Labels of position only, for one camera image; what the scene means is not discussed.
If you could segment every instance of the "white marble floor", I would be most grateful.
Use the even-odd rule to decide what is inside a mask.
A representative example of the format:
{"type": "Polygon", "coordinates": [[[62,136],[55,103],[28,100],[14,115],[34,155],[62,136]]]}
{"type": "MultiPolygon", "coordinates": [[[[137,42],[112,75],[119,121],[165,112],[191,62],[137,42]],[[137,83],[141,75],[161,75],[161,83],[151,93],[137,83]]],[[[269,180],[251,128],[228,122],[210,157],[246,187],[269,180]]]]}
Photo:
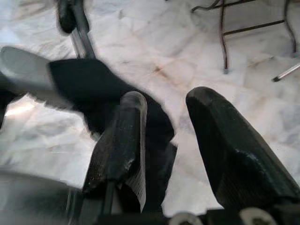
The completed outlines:
{"type": "MultiPolygon", "coordinates": [[[[196,86],[231,101],[258,130],[300,184],[300,70],[271,79],[296,64],[284,25],[226,38],[230,73],[222,73],[219,11],[189,10],[209,0],[87,0],[97,55],[116,73],[150,92],[169,112],[179,145],[165,214],[203,213],[219,207],[209,187],[184,103],[196,86]]],[[[226,29],[282,16],[282,0],[261,0],[227,10],[226,29]]],[[[300,42],[300,4],[290,19],[300,42]]],[[[0,45],[17,45],[50,59],[75,56],[59,34],[52,0],[0,1],[0,45]]],[[[24,97],[10,105],[0,131],[0,168],[64,180],[81,187],[94,141],[81,115],[59,112],[24,97]]]]}

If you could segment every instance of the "black handle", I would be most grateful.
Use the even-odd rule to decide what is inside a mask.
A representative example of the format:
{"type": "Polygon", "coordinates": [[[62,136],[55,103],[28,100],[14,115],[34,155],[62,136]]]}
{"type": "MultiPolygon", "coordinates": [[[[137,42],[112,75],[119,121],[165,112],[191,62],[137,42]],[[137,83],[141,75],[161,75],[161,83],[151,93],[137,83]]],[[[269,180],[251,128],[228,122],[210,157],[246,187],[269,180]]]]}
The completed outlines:
{"type": "Polygon", "coordinates": [[[198,87],[188,93],[186,103],[211,188],[223,207],[299,202],[299,186],[230,102],[198,87]]]}
{"type": "Polygon", "coordinates": [[[90,31],[88,19],[84,12],[83,0],[58,0],[57,4],[58,20],[60,28],[67,34],[77,27],[90,31]]]}

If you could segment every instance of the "gray plastic part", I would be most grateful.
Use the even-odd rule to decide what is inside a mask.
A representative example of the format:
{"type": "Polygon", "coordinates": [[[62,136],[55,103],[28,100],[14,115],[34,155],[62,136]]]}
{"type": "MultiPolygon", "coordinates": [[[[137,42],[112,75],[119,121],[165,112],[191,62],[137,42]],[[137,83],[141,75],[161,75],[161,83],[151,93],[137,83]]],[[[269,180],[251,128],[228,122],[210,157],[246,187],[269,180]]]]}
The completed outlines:
{"type": "Polygon", "coordinates": [[[71,108],[72,104],[57,91],[48,63],[36,54],[5,46],[0,50],[0,89],[15,94],[29,93],[38,100],[57,108],[71,108]]]}

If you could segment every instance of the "metal rod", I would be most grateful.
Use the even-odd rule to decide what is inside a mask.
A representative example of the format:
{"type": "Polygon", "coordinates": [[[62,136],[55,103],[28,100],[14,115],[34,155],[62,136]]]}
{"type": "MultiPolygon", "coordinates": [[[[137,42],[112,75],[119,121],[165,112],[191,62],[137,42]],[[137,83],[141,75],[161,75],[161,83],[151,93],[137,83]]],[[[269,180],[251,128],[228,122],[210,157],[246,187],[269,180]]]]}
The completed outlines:
{"type": "Polygon", "coordinates": [[[102,215],[111,214],[111,212],[112,212],[114,188],[115,188],[114,182],[109,181],[106,185],[106,192],[105,192],[105,199],[104,199],[102,215]]]}
{"type": "Polygon", "coordinates": [[[292,68],[288,69],[287,71],[283,72],[279,76],[275,77],[273,79],[273,81],[278,82],[278,81],[282,80],[284,77],[288,76],[289,74],[291,74],[292,72],[294,72],[295,70],[297,70],[299,68],[300,68],[300,63],[298,63],[296,66],[293,66],[292,68]]]}
{"type": "Polygon", "coordinates": [[[289,7],[290,2],[291,2],[290,0],[285,0],[284,22],[285,22],[286,29],[289,32],[291,39],[292,39],[292,52],[293,52],[293,56],[294,56],[294,54],[297,52],[297,42],[296,42],[294,32],[288,21],[288,7],[289,7]]]}
{"type": "Polygon", "coordinates": [[[225,7],[234,6],[234,5],[247,3],[247,2],[251,2],[251,1],[256,1],[256,0],[241,0],[241,1],[231,2],[231,3],[225,4],[225,7]]]}
{"type": "Polygon", "coordinates": [[[223,58],[224,58],[224,74],[228,74],[228,57],[227,57],[227,48],[224,39],[224,14],[225,14],[225,0],[221,0],[221,16],[220,16],[220,27],[219,27],[219,34],[220,34],[220,41],[222,44],[223,50],[223,58]]]}
{"type": "Polygon", "coordinates": [[[76,20],[76,28],[78,30],[78,36],[80,39],[80,42],[83,46],[83,49],[85,51],[85,56],[84,58],[87,59],[95,59],[96,55],[94,52],[94,49],[92,47],[90,38],[89,38],[89,27],[87,25],[87,23],[85,23],[85,15],[84,15],[84,11],[82,9],[82,5],[81,4],[74,4],[72,5],[72,10],[75,16],[75,20],[76,20]]]}
{"type": "Polygon", "coordinates": [[[211,10],[216,8],[216,5],[220,2],[220,0],[215,0],[214,3],[212,3],[210,6],[208,7],[203,7],[203,6],[196,6],[194,8],[192,8],[191,13],[195,12],[197,9],[203,9],[203,10],[211,10]]]}
{"type": "Polygon", "coordinates": [[[77,28],[75,28],[71,33],[71,40],[73,43],[73,46],[75,48],[75,52],[78,59],[81,59],[84,57],[84,50],[82,46],[82,42],[80,41],[79,33],[77,28]]]}
{"type": "MultiPolygon", "coordinates": [[[[242,3],[247,3],[247,2],[251,2],[251,1],[256,1],[256,0],[240,0],[240,1],[236,1],[236,2],[231,2],[231,3],[225,4],[225,7],[234,6],[234,5],[238,5],[238,4],[242,4],[242,3]]],[[[197,9],[202,9],[202,10],[207,10],[208,11],[208,10],[220,8],[222,6],[222,4],[217,5],[219,2],[220,2],[220,0],[215,0],[214,3],[212,3],[210,6],[207,6],[207,7],[196,6],[196,7],[192,8],[191,13],[195,12],[197,9]]]]}
{"type": "Polygon", "coordinates": [[[224,35],[236,34],[236,33],[241,33],[241,32],[245,32],[245,31],[248,31],[248,30],[254,30],[254,29],[259,29],[259,28],[263,28],[263,27],[269,27],[269,26],[284,23],[284,22],[285,22],[284,20],[278,20],[278,21],[275,21],[275,22],[264,23],[264,24],[253,26],[253,27],[246,27],[246,28],[242,28],[242,29],[238,29],[238,30],[228,31],[228,32],[225,32],[224,35]]]}

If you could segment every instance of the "chair leg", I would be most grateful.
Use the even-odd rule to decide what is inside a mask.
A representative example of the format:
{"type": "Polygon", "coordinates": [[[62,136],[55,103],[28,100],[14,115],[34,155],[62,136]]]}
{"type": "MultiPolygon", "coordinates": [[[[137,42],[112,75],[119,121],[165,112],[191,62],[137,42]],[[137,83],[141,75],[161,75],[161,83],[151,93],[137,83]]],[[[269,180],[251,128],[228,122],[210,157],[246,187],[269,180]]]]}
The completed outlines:
{"type": "Polygon", "coordinates": [[[285,0],[284,21],[285,21],[286,29],[288,30],[288,32],[291,36],[291,39],[292,39],[292,54],[293,54],[293,57],[295,57],[296,53],[297,53],[297,42],[296,42],[294,32],[291,28],[291,25],[290,25],[289,21],[288,21],[288,7],[289,7],[290,2],[291,2],[290,0],[285,0]]]}
{"type": "Polygon", "coordinates": [[[227,57],[227,48],[224,37],[224,15],[225,15],[225,0],[221,0],[221,16],[220,16],[220,42],[223,50],[223,58],[224,58],[224,74],[228,74],[228,57],[227,57]]]}

